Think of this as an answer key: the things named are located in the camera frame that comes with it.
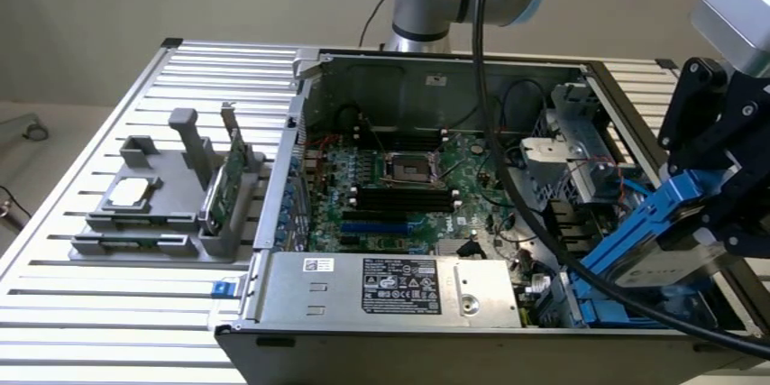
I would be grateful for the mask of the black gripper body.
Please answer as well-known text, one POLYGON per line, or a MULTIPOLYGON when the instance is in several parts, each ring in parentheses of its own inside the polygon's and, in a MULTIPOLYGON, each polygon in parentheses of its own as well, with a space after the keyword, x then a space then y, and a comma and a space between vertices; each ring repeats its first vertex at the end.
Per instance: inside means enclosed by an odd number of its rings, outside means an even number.
POLYGON ((743 163, 749 145, 765 136, 769 124, 769 79, 735 71, 723 97, 715 122, 693 140, 695 170, 718 170, 730 165, 727 152, 743 163))

